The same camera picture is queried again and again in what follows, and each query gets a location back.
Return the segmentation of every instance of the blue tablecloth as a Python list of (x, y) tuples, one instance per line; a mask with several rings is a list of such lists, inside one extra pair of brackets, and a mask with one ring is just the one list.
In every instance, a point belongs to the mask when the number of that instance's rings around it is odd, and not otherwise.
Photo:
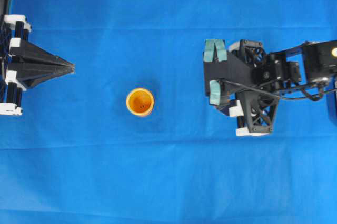
[[(337, 39), (337, 0), (12, 0), (30, 40), (76, 73), (0, 117), (0, 223), (334, 223), (333, 98), (281, 101), (237, 138), (208, 105), (206, 38), (267, 51)], [(152, 91), (146, 118), (125, 98)]]

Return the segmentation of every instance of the orange cup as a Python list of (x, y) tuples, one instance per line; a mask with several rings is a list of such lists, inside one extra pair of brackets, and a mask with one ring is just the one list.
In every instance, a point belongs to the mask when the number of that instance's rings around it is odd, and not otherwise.
[(148, 116), (153, 109), (154, 98), (150, 91), (144, 88), (132, 90), (126, 98), (128, 110), (137, 116)]

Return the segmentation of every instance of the black cable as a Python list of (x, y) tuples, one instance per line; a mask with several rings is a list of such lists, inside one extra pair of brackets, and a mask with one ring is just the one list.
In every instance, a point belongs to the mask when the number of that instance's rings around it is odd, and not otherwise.
[[(222, 80), (224, 82), (226, 82), (226, 83), (229, 83), (229, 84), (232, 84), (232, 85), (235, 85), (235, 86), (240, 86), (240, 87), (243, 87), (245, 89), (248, 89), (248, 90), (251, 90), (251, 91), (255, 91), (257, 93), (265, 94), (265, 95), (268, 95), (268, 96), (276, 98), (276, 99), (284, 99), (284, 100), (303, 100), (303, 99), (308, 99), (308, 97), (297, 97), (297, 98), (283, 97), (281, 95), (273, 94), (273, 93), (271, 93), (269, 91), (260, 90), (260, 89), (255, 88), (255, 87), (250, 87), (250, 86), (247, 86), (245, 84), (233, 82), (233, 81), (226, 80), (226, 79), (222, 79)], [(328, 90), (328, 91), (324, 91), (322, 93), (313, 94), (311, 96), (321, 96), (321, 95), (324, 95), (324, 94), (332, 93), (333, 91), (337, 91), (337, 88), (331, 89), (331, 90)]]
[(319, 94), (316, 96), (316, 95), (311, 95), (311, 94), (309, 94), (304, 88), (302, 88), (302, 89), (300, 89), (300, 91), (309, 99), (309, 100), (311, 100), (311, 101), (319, 101), (319, 100), (321, 100), (322, 98), (323, 98), (323, 96), (324, 96), (324, 88), (322, 87), (322, 86), (319, 86), (318, 87), (318, 89), (319, 89)]

